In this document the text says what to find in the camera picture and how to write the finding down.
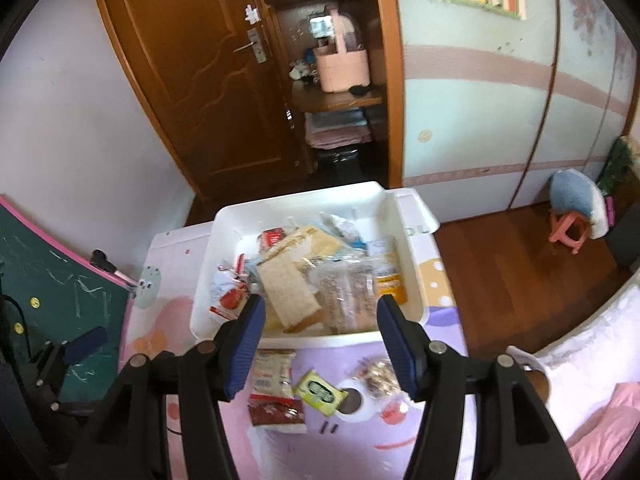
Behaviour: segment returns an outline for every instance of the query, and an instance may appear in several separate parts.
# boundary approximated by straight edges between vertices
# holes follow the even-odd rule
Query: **pink storage basket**
[[[347,52],[344,44],[344,27],[336,10],[331,11],[334,20],[335,46],[337,53],[330,53],[330,47],[314,49],[320,86],[325,92],[346,92],[355,85],[368,86],[369,62],[366,50]]]

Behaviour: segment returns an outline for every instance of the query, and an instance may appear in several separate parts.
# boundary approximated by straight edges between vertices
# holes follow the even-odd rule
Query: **black cable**
[[[0,260],[0,354],[4,360],[9,364],[11,370],[14,373],[15,380],[18,383],[20,392],[23,397],[26,396],[24,383],[20,376],[20,369],[18,363],[15,360],[14,347],[11,345],[11,327],[9,326],[9,319],[6,314],[6,303],[4,302],[4,294],[2,293],[2,276],[4,274],[4,262]]]
[[[22,308],[20,307],[20,304],[18,304],[17,301],[14,300],[14,298],[12,298],[11,296],[8,296],[6,294],[3,294],[2,297],[4,298],[5,301],[8,301],[9,303],[11,303],[16,310],[18,311],[18,314],[20,315],[20,320],[22,321],[22,327],[24,328],[24,338],[25,341],[27,343],[27,354],[29,355],[29,359],[31,359],[32,355],[31,355],[31,342],[29,340],[29,329],[27,328],[27,321],[24,318],[24,312],[22,310]]]

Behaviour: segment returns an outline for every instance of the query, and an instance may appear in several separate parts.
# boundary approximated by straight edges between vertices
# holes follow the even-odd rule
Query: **white bedsheet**
[[[549,378],[546,406],[565,440],[609,402],[616,384],[640,381],[639,285],[640,271],[593,316],[535,355],[507,348]]]

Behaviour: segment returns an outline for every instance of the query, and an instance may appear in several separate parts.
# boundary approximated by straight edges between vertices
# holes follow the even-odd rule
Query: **sliding wardrobe door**
[[[404,186],[439,221],[508,208],[548,95],[556,0],[518,0],[523,19],[443,0],[398,2]]]
[[[548,200],[548,181],[558,170],[587,166],[597,176],[631,98],[635,53],[603,1],[559,0],[559,10],[555,84],[513,207]]]

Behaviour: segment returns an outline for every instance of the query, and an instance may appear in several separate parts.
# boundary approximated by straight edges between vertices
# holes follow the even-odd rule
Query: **pink tablecloth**
[[[423,280],[425,301],[431,311],[427,333],[466,354],[462,327],[433,236],[413,225],[405,216],[410,245]],[[146,256],[138,295],[128,321],[121,355],[124,362],[142,352],[154,357],[162,350],[182,354],[194,344],[189,330],[193,294],[209,240],[210,223],[161,233]],[[293,380],[310,368],[332,384],[350,381],[362,360],[385,356],[381,342],[327,349],[298,351]],[[251,426],[246,402],[248,388],[231,403],[221,403],[229,446],[242,480],[332,480],[402,478],[417,435],[422,405],[411,404],[405,413],[360,413],[357,420],[329,420],[335,431],[320,433],[325,417],[312,408],[305,410],[305,434],[281,434]],[[177,398],[167,399],[167,421],[180,431]],[[168,433],[174,479],[186,479],[180,436]],[[469,398],[458,478],[468,478],[475,446],[475,405]]]

